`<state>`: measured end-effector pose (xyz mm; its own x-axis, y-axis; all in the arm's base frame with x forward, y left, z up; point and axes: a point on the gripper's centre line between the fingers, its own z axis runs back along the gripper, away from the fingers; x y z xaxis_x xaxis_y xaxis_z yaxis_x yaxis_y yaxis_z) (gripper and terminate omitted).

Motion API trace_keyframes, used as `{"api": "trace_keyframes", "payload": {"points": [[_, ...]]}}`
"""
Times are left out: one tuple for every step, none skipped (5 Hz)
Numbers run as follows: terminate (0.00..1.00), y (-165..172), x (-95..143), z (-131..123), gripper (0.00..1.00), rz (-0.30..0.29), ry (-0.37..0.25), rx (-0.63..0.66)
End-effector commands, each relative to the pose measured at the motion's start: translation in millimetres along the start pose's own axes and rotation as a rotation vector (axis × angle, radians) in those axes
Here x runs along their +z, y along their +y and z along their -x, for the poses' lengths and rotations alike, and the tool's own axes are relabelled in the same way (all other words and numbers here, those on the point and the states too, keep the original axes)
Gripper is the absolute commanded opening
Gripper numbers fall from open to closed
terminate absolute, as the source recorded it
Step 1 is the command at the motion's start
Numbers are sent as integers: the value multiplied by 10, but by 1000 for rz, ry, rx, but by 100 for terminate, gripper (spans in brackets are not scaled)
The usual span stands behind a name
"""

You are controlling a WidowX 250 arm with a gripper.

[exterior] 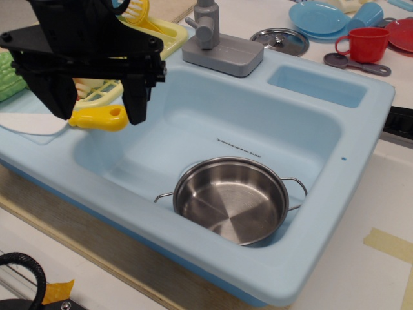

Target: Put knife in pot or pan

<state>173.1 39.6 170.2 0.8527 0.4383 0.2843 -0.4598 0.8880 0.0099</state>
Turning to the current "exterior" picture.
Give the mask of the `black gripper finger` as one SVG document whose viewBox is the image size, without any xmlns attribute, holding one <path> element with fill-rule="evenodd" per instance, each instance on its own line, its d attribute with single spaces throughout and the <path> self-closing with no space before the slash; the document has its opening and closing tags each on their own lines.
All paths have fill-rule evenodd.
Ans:
<svg viewBox="0 0 413 310">
<path fill-rule="evenodd" d="M 143 76 L 121 80 L 123 86 L 123 103 L 129 122 L 138 125 L 146 120 L 147 104 L 150 91 Z"/>
<path fill-rule="evenodd" d="M 70 119 L 77 100 L 73 73 L 55 68 L 20 68 L 19 74 L 54 116 Z"/>
</svg>

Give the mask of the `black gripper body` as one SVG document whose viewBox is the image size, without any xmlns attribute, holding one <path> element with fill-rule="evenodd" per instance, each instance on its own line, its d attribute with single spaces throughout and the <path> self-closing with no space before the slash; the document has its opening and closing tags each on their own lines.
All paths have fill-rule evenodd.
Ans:
<svg viewBox="0 0 413 310">
<path fill-rule="evenodd" d="M 129 47 L 139 33 L 123 25 L 117 15 L 129 4 L 111 1 L 31 1 L 39 23 L 1 34 L 1 46 L 14 55 L 18 68 L 55 68 L 74 78 L 127 79 L 143 76 L 147 87 L 163 82 L 163 44 Z"/>
</svg>

